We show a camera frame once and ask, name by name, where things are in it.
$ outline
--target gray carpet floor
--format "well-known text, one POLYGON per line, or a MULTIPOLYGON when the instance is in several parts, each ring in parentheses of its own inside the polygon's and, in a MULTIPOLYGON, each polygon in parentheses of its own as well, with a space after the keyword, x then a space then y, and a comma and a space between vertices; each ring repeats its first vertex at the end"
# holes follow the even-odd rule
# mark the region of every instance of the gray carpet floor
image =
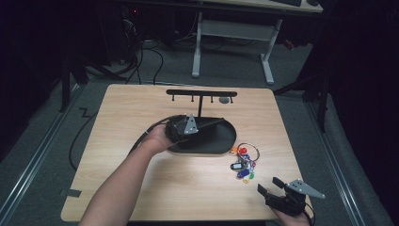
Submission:
MULTIPOLYGON (((294 50, 276 45, 270 57, 275 85, 268 86, 264 79, 259 55, 248 54, 243 51, 234 52, 234 48, 237 47, 234 44, 224 45, 222 48, 213 51, 204 50, 202 52, 200 77, 192 78, 194 47, 190 43, 180 42, 181 45, 176 45, 174 48, 166 47, 157 42, 145 44, 145 47, 157 51, 162 56, 163 65, 156 76, 158 85, 184 84, 279 89, 296 80, 311 50, 311 45, 299 46, 294 50)), ((250 45, 252 46, 246 45, 244 48, 262 49, 258 48, 258 46, 262 46, 261 43, 256 42, 250 45)), ((213 46, 204 46, 204 49, 212 48, 215 48, 214 44, 213 46)), ((139 68, 142 83, 152 81, 161 62, 161 57, 157 53, 148 50, 143 51, 143 60, 139 68)), ((110 70, 117 71, 122 67, 124 66, 115 64, 110 67, 110 70)), ((60 191, 70 188, 74 176, 74 170, 69 162, 70 147, 79 129, 88 120, 84 117, 83 108, 87 110, 86 115, 94 114, 101 105, 107 86, 113 83, 118 82, 99 76, 91 76, 86 86, 81 86, 73 92, 76 95, 74 102, 67 113, 61 114, 64 120, 49 144, 48 152, 40 163, 39 170, 34 173, 33 180, 26 188, 23 197, 17 201, 18 205, 15 205, 15 209, 10 211, 11 215, 6 220, 7 225, 76 224, 64 222, 60 218, 66 199, 60 195, 60 191)), ((130 83, 138 83, 137 73, 134 74, 130 83)), ((328 163, 326 146, 333 151, 345 181, 351 189, 352 198, 356 200, 359 207, 361 218, 364 221, 358 225, 393 225, 352 153, 331 98, 328 99, 327 103, 327 131, 325 134, 321 134, 311 113, 313 106, 317 103, 303 103, 300 94, 301 91, 289 91, 284 95, 276 96, 276 99, 303 180, 327 195, 325 200, 311 199, 317 219, 316 225, 354 225, 353 217, 351 217, 350 211, 343 201, 343 193, 335 177, 334 169, 328 163)), ((7 202, 8 195, 18 183, 20 176, 23 175, 26 166, 34 156, 47 131, 54 120, 59 117, 60 96, 61 87, 58 85, 53 90, 49 100, 32 117, 29 126, 11 153, 1 163, 0 203, 7 202)), ((72 162, 75 166, 80 161, 93 123, 94 121, 90 121, 84 127, 72 147, 72 162)), ((210 222, 199 222, 198 224, 210 225, 210 222)), ((248 222, 235 222, 235 224, 249 225, 248 222)), ((264 225, 264 222, 252 222, 252 225, 261 224, 264 225)), ((182 225, 193 225, 193 222, 191 224, 183 223, 182 225)), ((222 225, 222 222, 216 222, 215 225, 222 225)))

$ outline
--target white desk leg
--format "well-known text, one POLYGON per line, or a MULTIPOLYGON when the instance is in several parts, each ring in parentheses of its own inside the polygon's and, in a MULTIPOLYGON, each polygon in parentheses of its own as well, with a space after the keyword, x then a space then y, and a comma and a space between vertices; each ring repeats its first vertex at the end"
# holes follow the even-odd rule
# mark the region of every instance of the white desk leg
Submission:
POLYGON ((273 46, 276 42, 277 35, 279 34, 279 28, 281 27, 281 23, 282 23, 282 19, 277 20, 276 25, 272 32, 272 37, 269 42, 269 47, 267 48, 267 51, 265 54, 261 54, 264 76, 266 77, 266 83, 268 85, 274 84, 273 74, 272 74, 272 71, 270 70, 270 65, 269 65, 269 58, 272 53, 273 46))
POLYGON ((197 46, 194 53, 193 73, 192 76, 200 77, 200 37, 202 32, 202 12, 199 12, 199 21, 197 24, 197 46))

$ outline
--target bunch of keychains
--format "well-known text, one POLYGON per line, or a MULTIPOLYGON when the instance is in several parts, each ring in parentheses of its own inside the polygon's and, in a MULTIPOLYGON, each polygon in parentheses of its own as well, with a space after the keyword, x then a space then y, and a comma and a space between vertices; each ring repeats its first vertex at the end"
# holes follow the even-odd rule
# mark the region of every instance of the bunch of keychains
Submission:
POLYGON ((237 148, 232 148, 230 153, 237 155, 237 161, 231 164, 230 168, 234 171, 238 171, 237 179, 243 179, 244 183, 249 183, 249 181, 255 177, 256 160, 258 160, 261 155, 259 150, 250 143, 241 143, 237 148), (244 145, 249 145, 255 149, 257 153, 255 159, 250 158, 247 148, 241 147, 244 145))

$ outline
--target hand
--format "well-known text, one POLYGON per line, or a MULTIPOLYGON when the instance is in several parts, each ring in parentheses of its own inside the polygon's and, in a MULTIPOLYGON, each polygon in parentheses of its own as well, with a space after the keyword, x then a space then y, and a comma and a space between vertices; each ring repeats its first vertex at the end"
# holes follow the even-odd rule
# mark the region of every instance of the hand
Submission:
POLYGON ((155 126, 152 131, 144 137, 140 146, 146 146, 153 154, 161 153, 166 150, 173 143, 165 135, 165 128, 166 126, 164 124, 155 126))
POLYGON ((271 209, 276 214, 276 216, 281 220, 284 226, 309 226, 308 218, 306 218, 305 214, 303 213, 298 216, 291 217, 289 215, 282 213, 279 210, 273 208, 271 209))

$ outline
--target keyboard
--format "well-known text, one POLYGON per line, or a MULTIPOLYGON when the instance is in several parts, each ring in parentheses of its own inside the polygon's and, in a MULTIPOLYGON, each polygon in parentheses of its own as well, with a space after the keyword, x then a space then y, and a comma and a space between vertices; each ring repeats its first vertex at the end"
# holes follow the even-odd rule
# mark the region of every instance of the keyboard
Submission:
POLYGON ((282 4, 294 6, 294 7, 300 7, 300 4, 302 3, 302 0, 270 0, 270 1, 278 2, 278 3, 282 3, 282 4))

